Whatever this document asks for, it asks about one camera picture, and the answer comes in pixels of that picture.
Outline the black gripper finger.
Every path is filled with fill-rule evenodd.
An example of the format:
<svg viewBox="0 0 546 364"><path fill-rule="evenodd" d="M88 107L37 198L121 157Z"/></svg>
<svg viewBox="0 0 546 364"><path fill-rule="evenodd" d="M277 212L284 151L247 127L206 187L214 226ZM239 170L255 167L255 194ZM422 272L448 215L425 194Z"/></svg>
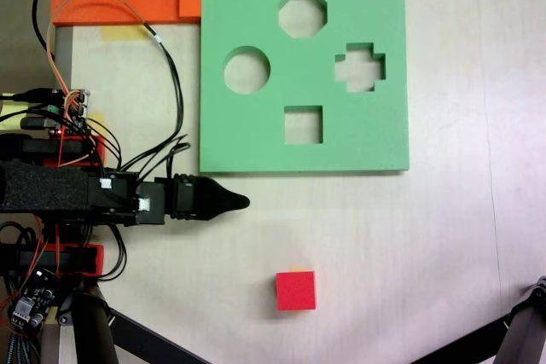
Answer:
<svg viewBox="0 0 546 364"><path fill-rule="evenodd" d="M246 209L250 199L221 186L208 177L199 177L196 182L196 219L212 220L230 211Z"/></svg>

